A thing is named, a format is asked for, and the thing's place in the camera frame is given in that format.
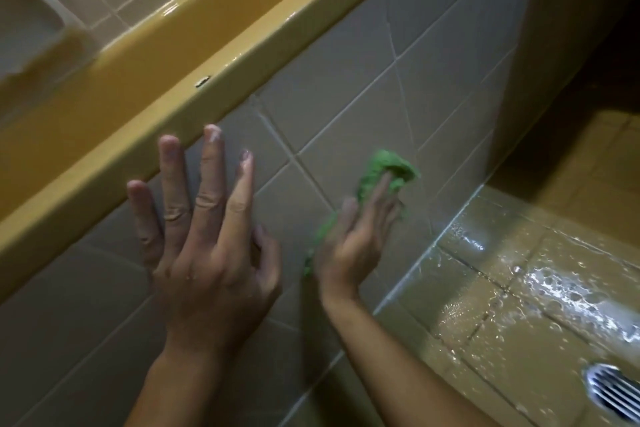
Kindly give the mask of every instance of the green cloth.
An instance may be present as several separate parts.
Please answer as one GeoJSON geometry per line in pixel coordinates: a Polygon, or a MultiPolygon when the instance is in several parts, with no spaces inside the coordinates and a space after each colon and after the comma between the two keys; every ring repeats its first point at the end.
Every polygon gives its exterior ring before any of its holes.
{"type": "MultiPolygon", "coordinates": [[[[360,178],[360,183],[358,184],[358,189],[356,191],[356,197],[358,198],[359,204],[363,204],[367,200],[371,191],[376,187],[376,184],[378,184],[378,181],[380,181],[380,178],[385,174],[385,172],[391,172],[393,174],[394,178],[389,185],[389,190],[392,192],[400,191],[405,184],[420,175],[420,173],[409,162],[396,153],[388,150],[379,150],[371,157],[371,159],[369,159],[367,171],[364,176],[360,178]]],[[[305,260],[305,277],[311,275],[315,249],[323,242],[324,237],[326,237],[329,230],[333,228],[333,223],[335,223],[336,217],[337,214],[334,213],[332,217],[316,231],[313,248],[309,251],[307,259],[305,260]]]]}

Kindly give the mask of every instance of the metal drain cover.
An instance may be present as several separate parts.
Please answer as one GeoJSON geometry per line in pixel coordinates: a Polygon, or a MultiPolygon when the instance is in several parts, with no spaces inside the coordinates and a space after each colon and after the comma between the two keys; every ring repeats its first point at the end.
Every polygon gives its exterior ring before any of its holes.
{"type": "Polygon", "coordinates": [[[598,406],[640,425],[640,383],[630,380],[613,365],[598,363],[584,373],[589,397],[598,406]]]}

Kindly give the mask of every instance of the floor drain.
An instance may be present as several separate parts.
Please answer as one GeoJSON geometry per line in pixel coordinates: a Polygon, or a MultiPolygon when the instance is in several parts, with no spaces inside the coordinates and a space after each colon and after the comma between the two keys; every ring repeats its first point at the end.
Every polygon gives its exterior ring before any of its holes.
{"type": "Polygon", "coordinates": [[[640,383],[630,380],[612,365],[598,363],[584,374],[589,397],[600,407],[640,425],[640,383]]]}

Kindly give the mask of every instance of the tiled floor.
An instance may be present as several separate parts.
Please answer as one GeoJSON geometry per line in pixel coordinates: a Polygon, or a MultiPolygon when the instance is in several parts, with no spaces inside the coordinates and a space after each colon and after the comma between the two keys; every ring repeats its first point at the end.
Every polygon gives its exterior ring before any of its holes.
{"type": "MultiPolygon", "coordinates": [[[[582,372],[595,361],[640,372],[637,12],[379,315],[506,427],[622,425],[588,400],[582,372]]],[[[289,425],[381,421],[343,358],[289,425]]]]}

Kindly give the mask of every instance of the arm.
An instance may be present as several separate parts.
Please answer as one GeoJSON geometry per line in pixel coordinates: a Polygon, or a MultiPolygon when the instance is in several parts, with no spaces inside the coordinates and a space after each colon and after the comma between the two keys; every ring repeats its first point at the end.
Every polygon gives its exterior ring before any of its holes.
{"type": "Polygon", "coordinates": [[[356,201],[345,201],[316,255],[327,316],[387,427],[498,427],[389,335],[360,301],[358,286],[378,264],[399,211],[397,198],[387,195],[389,181],[381,180],[360,217],[356,201]]]}
{"type": "Polygon", "coordinates": [[[126,427],[201,425],[236,352],[280,293],[280,246],[262,227],[252,231],[252,154],[243,153],[227,201],[224,140],[205,127],[192,213],[180,141],[165,135],[159,151],[164,232],[147,185],[131,181],[127,194],[167,336],[126,427]],[[252,239],[261,252],[254,264],[252,239]]]}

